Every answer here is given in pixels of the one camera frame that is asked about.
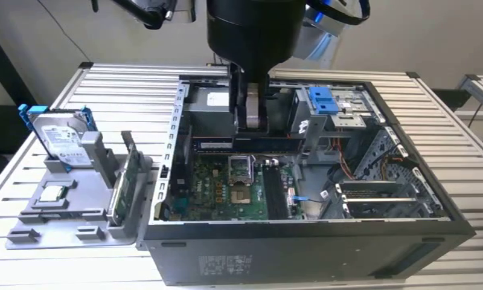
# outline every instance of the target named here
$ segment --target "black cable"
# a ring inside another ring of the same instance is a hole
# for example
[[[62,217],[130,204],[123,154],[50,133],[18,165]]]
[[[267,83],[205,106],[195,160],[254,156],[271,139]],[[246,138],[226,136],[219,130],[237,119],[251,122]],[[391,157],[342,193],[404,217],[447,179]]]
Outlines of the black cable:
[[[323,203],[323,201],[315,201],[315,200],[312,200],[312,199],[307,199],[306,201],[318,202],[319,204],[322,204],[322,203]]]
[[[82,51],[81,47],[77,45],[77,43],[74,43],[73,39],[69,37],[67,33],[65,32],[65,30],[63,30],[63,28],[62,28],[61,24],[58,23],[58,21],[57,21],[57,19],[55,19],[54,15],[51,14],[51,12],[49,11],[49,9],[46,8],[45,4],[42,4],[41,0],[35,0],[35,1],[37,1],[37,3],[39,3],[39,5],[42,6],[43,10],[46,11],[46,13],[49,14],[49,16],[50,16],[50,17],[51,17],[51,19],[54,20],[54,22],[55,22],[55,24],[57,24],[58,28],[61,29],[61,32],[62,32],[63,36],[65,36],[65,37],[67,38],[67,40],[73,43],[74,47],[77,47],[77,49],[78,49],[78,50],[79,50],[79,52],[82,53],[82,55],[83,55],[83,57],[86,58],[86,60],[90,62],[90,59],[89,59],[89,57],[87,57],[86,53]]]
[[[478,109],[476,109],[476,111],[474,112],[472,118],[471,118],[471,119],[470,119],[470,121],[468,121],[468,125],[467,125],[467,127],[468,127],[468,128],[470,128],[470,125],[472,125],[474,118],[476,117],[478,112],[480,111],[482,106],[483,106],[483,104],[480,104],[480,105],[478,106]]]
[[[323,4],[319,0],[307,0],[307,5],[326,15],[328,18],[348,24],[348,25],[359,25],[364,20],[370,17],[370,3],[368,0],[359,0],[359,6],[362,8],[362,17],[355,17],[344,14],[342,11],[334,9],[327,4]]]
[[[395,144],[394,147],[391,147],[387,151],[384,151],[383,154],[379,155],[379,157],[368,164],[368,167],[372,167],[372,165],[386,156],[386,154],[388,154],[391,151],[395,150],[398,145],[399,144]]]

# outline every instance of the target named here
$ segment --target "cable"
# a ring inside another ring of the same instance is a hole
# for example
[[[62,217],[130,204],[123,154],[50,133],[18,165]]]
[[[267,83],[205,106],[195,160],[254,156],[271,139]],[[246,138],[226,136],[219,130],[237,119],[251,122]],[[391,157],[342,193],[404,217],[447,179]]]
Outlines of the cable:
[[[395,148],[396,148],[398,145],[399,144],[395,144],[394,147],[391,147],[387,151],[384,151],[383,154],[379,155],[378,158],[368,164],[368,167],[371,167],[384,157],[384,155],[387,155],[388,153],[391,153],[391,151],[395,150]]]
[[[359,7],[362,9],[362,17],[355,17],[352,15],[344,14],[342,11],[334,9],[327,4],[323,4],[319,0],[307,0],[307,5],[326,15],[328,18],[348,24],[348,25],[359,25],[364,20],[370,17],[370,3],[368,0],[359,0]]]
[[[387,177],[386,177],[386,165],[388,164],[387,158],[388,158],[388,156],[384,156],[380,161],[380,176],[384,181],[387,180]]]
[[[49,16],[50,16],[50,17],[51,17],[51,19],[54,20],[54,22],[55,22],[55,24],[57,24],[58,28],[61,29],[61,32],[62,32],[63,36],[65,36],[65,37],[67,38],[67,40],[73,43],[74,47],[77,47],[78,51],[82,53],[82,55],[83,55],[83,57],[86,58],[86,60],[90,62],[90,59],[89,59],[89,57],[87,57],[86,53],[83,52],[83,50],[81,49],[81,47],[77,45],[77,43],[74,43],[73,39],[69,37],[67,33],[65,32],[65,30],[63,30],[63,28],[62,28],[61,24],[58,23],[58,21],[57,21],[57,19],[55,19],[54,15],[51,14],[51,12],[49,11],[49,9],[46,8],[45,4],[42,4],[41,0],[35,0],[35,1],[37,1],[37,3],[39,3],[39,5],[42,6],[43,10],[46,11],[46,13],[49,14]]]
[[[312,199],[307,199],[307,201],[318,202],[319,204],[323,203],[323,201],[314,201]]]
[[[335,146],[338,146],[338,151],[339,151],[339,165],[340,165],[340,168],[343,170],[343,173],[347,175],[347,177],[354,180],[355,177],[351,173],[351,170],[348,168],[348,165],[346,163],[346,159],[343,158],[343,151],[342,151],[342,145],[339,143],[339,138],[335,139]]]
[[[319,204],[323,203],[323,201],[316,201],[314,199],[307,198],[306,196],[296,196],[296,195],[292,196],[292,200],[295,200],[295,201],[312,201],[312,202],[318,202]]]
[[[472,125],[474,118],[476,117],[478,112],[480,111],[482,106],[483,106],[483,104],[480,104],[480,105],[478,106],[478,109],[476,109],[476,111],[474,112],[472,118],[471,118],[471,119],[470,119],[470,121],[468,121],[468,125],[467,125],[467,127],[468,127],[468,128],[470,128],[470,125]]]

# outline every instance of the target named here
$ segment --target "circuit board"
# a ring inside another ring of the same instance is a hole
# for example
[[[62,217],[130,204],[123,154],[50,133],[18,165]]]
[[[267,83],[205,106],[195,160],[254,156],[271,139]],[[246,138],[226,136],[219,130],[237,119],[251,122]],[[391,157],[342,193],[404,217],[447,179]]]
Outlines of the circuit board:
[[[262,221],[269,219],[263,183],[263,165],[251,165],[251,184],[229,183],[226,156],[197,155],[194,160],[193,192],[177,198],[171,207],[171,221]],[[294,188],[288,166],[279,166],[282,198],[287,188]],[[288,218],[300,218],[300,211]]]

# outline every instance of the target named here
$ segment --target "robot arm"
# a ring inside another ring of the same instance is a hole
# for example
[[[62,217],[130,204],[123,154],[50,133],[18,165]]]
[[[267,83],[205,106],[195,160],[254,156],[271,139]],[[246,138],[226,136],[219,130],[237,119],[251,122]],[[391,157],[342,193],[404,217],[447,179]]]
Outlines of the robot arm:
[[[175,11],[193,11],[193,0],[111,0],[149,29],[159,29]],[[229,64],[229,111],[239,137],[267,134],[267,72],[292,55],[303,25],[358,25],[370,16],[368,0],[358,0],[362,17],[344,14],[339,0],[207,0],[207,44]],[[98,10],[97,0],[91,0]],[[194,21],[191,12],[189,20]]]

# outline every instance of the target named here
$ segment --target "regulatory label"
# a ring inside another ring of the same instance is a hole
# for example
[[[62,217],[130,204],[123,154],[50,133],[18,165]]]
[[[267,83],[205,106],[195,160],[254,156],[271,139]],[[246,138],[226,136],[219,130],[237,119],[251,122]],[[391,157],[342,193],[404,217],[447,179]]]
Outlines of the regulatory label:
[[[346,101],[340,101],[338,103],[339,106],[342,106],[343,108],[350,108],[351,107],[351,104],[348,104]]]
[[[203,142],[201,143],[201,149],[230,149],[233,148],[233,143],[227,142]]]
[[[207,94],[207,106],[229,106],[227,92],[210,92]]]
[[[90,166],[87,153],[81,145],[77,131],[63,126],[42,126],[50,154],[70,166]]]
[[[251,255],[199,256],[202,276],[243,275],[250,273]]]

